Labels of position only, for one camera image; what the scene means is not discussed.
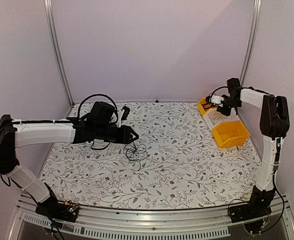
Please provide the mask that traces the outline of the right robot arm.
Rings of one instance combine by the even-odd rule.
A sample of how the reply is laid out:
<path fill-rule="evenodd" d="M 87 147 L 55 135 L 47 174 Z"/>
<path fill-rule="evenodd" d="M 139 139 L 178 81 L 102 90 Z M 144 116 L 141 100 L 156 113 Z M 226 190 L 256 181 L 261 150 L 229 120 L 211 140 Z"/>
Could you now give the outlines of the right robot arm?
<path fill-rule="evenodd" d="M 228 95 L 210 96 L 211 103 L 223 115 L 230 115 L 232 109 L 240 108 L 243 103 L 260 109 L 259 129 L 263 136 L 263 155 L 260 173 L 251 196 L 273 197 L 282 145 L 290 128 L 287 98 L 253 87 L 242 87 L 237 78 L 227 80 L 223 88 L 227 88 Z"/>

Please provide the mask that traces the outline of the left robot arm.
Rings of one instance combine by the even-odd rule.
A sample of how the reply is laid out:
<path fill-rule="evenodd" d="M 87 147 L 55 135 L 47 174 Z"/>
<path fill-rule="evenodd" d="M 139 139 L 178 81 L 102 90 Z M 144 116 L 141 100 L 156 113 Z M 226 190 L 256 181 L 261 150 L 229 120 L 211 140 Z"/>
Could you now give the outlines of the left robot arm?
<path fill-rule="evenodd" d="M 128 145 L 139 139 L 130 126 L 122 124 L 129 112 L 126 106 L 118 109 L 111 99 L 96 101 L 84 115 L 78 111 L 75 117 L 63 119 L 21 120 L 5 114 L 0 118 L 0 175 L 7 176 L 32 196 L 50 217 L 57 217 L 62 211 L 57 197 L 49 186 L 20 164 L 16 149 L 48 143 L 93 143 L 95 140 Z"/>

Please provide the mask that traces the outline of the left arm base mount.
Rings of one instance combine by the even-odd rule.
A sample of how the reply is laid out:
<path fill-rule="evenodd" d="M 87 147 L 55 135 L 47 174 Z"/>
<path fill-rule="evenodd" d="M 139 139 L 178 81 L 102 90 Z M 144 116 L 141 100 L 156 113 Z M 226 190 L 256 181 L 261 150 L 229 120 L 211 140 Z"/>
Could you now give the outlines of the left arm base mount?
<path fill-rule="evenodd" d="M 78 203 L 68 201 L 59 201 L 56 195 L 50 191 L 49 198 L 42 203 L 37 203 L 35 212 L 49 219 L 62 220 L 75 223 L 79 214 Z"/>

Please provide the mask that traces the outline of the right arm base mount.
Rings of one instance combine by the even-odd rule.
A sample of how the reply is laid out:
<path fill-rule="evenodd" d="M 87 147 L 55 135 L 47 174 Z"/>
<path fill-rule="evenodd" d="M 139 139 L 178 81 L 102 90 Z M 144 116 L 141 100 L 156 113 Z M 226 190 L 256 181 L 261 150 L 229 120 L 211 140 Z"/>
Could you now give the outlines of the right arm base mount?
<path fill-rule="evenodd" d="M 256 186 L 253 187 L 249 202 L 243 205 L 228 206 L 227 213 L 232 223 L 252 220 L 259 217 L 268 216 L 271 214 L 270 204 L 275 196 L 276 189 L 259 190 Z M 245 230 L 249 234 L 260 234 L 267 224 L 266 220 L 251 221 L 244 225 Z"/>

